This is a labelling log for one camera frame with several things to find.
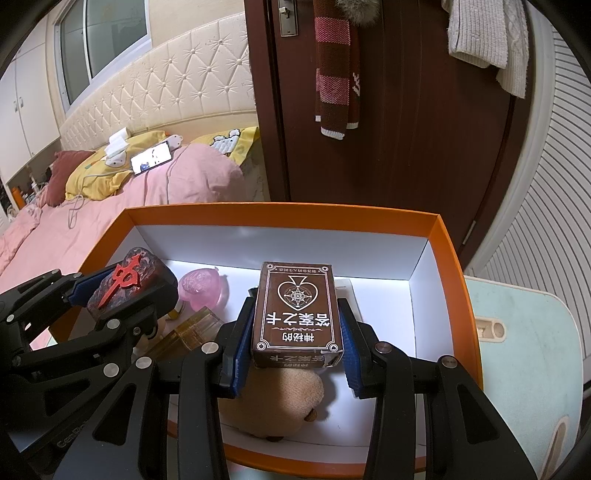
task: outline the cardboard box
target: cardboard box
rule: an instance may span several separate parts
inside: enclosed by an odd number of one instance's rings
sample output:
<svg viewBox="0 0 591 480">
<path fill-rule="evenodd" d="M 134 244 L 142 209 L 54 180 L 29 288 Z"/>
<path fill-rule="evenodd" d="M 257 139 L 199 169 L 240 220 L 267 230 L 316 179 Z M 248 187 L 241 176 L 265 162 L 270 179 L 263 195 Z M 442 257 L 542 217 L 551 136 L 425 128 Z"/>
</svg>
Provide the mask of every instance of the cardboard box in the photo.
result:
<svg viewBox="0 0 591 480">
<path fill-rule="evenodd" d="M 263 262 L 252 359 L 258 367 L 333 367 L 343 356 L 330 265 Z"/>
<path fill-rule="evenodd" d="M 258 284 L 265 260 L 330 264 L 335 281 L 345 279 L 352 285 L 363 322 L 380 340 L 427 360 L 454 355 L 482 385 L 466 283 L 439 215 L 298 203 L 127 209 L 113 221 L 80 271 L 88 274 L 120 261 L 138 246 L 161 258 L 177 278 L 195 268 L 217 267 L 225 286 L 224 302 L 215 313 L 224 322 L 238 317 L 248 290 Z M 85 310 L 71 309 L 51 329 L 63 341 L 86 334 L 93 325 Z M 302 478 L 363 477 L 375 402 L 353 396 L 340 365 L 327 368 L 321 377 L 326 389 L 321 420 L 306 422 L 294 438 L 280 442 L 254 438 L 222 422 L 226 457 Z M 424 467 L 421 405 L 416 465 Z M 176 412 L 171 403 L 169 425 L 174 427 Z"/>
</svg>

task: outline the padded headboard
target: padded headboard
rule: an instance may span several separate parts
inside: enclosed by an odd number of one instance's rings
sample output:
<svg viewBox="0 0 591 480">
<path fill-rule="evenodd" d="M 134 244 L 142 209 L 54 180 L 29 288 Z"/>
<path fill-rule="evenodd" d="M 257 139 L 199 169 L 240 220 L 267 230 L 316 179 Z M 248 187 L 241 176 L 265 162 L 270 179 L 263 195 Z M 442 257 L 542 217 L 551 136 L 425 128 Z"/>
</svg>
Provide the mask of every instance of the padded headboard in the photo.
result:
<svg viewBox="0 0 591 480">
<path fill-rule="evenodd" d="M 136 134 L 197 119 L 204 122 L 193 122 L 202 129 L 195 137 L 246 126 L 234 126 L 233 116 L 256 122 L 244 13 L 188 31 L 126 66 L 69 112 L 61 144 L 92 150 L 123 127 Z"/>
</svg>

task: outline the light blue stool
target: light blue stool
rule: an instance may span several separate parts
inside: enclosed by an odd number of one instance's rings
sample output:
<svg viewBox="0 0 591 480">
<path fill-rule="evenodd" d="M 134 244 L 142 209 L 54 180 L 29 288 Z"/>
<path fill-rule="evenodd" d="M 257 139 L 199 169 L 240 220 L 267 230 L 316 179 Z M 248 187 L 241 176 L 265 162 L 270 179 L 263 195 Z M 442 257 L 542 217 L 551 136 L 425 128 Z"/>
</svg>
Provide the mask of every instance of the light blue stool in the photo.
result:
<svg viewBox="0 0 591 480">
<path fill-rule="evenodd" d="M 466 285 L 477 326 L 487 317 L 505 330 L 502 342 L 480 340 L 484 392 L 545 477 L 570 452 L 579 428 L 583 361 L 573 316 L 549 293 L 471 277 Z"/>
</svg>

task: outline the brown card box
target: brown card box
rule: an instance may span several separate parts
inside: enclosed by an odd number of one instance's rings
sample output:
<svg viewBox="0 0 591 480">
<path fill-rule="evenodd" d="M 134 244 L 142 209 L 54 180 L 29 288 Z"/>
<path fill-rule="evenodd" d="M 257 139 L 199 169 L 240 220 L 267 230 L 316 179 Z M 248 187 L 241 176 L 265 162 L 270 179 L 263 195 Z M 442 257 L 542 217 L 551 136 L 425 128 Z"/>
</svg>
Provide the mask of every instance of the brown card box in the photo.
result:
<svg viewBox="0 0 591 480">
<path fill-rule="evenodd" d="M 332 367 L 343 356 L 330 265 L 264 262 L 252 331 L 258 367 Z"/>
</svg>

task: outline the yellow pillow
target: yellow pillow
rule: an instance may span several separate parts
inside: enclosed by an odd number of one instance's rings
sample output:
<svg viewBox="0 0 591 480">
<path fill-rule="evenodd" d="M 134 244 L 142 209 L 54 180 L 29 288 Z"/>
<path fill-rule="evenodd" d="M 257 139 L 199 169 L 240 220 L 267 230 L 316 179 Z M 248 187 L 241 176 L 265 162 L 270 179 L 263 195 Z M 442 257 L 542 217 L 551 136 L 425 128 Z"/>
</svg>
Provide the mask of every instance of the yellow pillow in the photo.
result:
<svg viewBox="0 0 591 480">
<path fill-rule="evenodd" d="M 204 143 L 230 157 L 236 165 L 242 165 L 252 144 L 260 138 L 258 127 L 224 130 L 216 134 L 203 135 L 191 143 Z"/>
<path fill-rule="evenodd" d="M 166 138 L 163 130 L 154 130 L 128 138 L 125 164 L 109 167 L 105 164 L 105 149 L 101 148 L 88 157 L 72 172 L 66 183 L 66 200 L 84 195 L 90 200 L 104 200 L 113 195 L 131 175 L 131 158 Z"/>
</svg>

